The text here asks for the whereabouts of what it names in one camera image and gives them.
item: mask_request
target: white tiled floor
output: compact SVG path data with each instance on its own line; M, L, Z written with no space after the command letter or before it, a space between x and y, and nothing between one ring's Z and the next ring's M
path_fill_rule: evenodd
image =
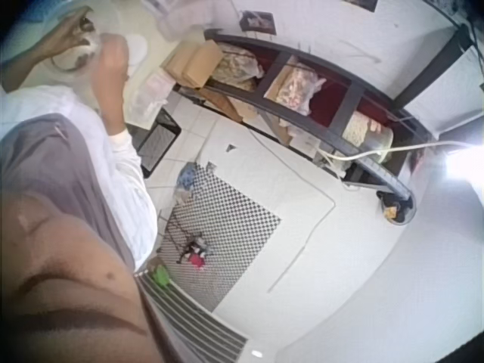
M213 126L220 119L220 115L194 105L187 98L172 92L168 97L168 104L164 106L173 119L180 125L181 134L165 154L151 177L145 180L157 214L169 218L175 205L173 193L175 191L178 174L189 161L196 161ZM164 224L159 225L159 232L163 233Z

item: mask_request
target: white wall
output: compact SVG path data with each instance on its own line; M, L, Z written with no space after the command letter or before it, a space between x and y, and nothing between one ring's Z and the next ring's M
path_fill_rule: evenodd
M382 267L277 362L437 361L482 319L483 209L465 182L436 179Z
M227 153L229 144L236 149ZM216 123L199 161L217 165L218 177L281 218L214 311L269 350L331 316L372 276L405 230L382 217L374 191L345 191L309 161L228 119Z
M233 0L239 11L268 11L278 36L360 76L394 98L424 69L455 28L421 0L379 0L375 13L342 0ZM483 78L469 50L408 109L434 133L482 111Z

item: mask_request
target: white long-sleeve shirt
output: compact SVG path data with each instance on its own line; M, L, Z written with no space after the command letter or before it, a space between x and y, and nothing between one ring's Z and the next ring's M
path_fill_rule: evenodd
M81 132L118 228L141 267L157 236L157 213L144 186L141 159L125 130L108 136L101 118L65 86L22 88L0 95L0 138L18 123L50 113L65 116Z

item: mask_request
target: doormat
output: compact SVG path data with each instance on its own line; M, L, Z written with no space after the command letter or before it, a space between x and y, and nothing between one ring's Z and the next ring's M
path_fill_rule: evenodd
M209 311L215 310L264 247L281 220L225 181L196 166L192 196L173 208L161 257L170 277ZM206 264L195 268L180 251L193 236L208 246Z

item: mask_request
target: person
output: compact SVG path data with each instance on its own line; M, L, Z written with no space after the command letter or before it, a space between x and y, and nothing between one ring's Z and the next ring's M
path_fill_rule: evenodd
M88 11L2 65L0 360L179 361L132 276L157 216L123 118L125 39L103 35L92 64L100 116L65 86L19 89L36 64L85 44Z

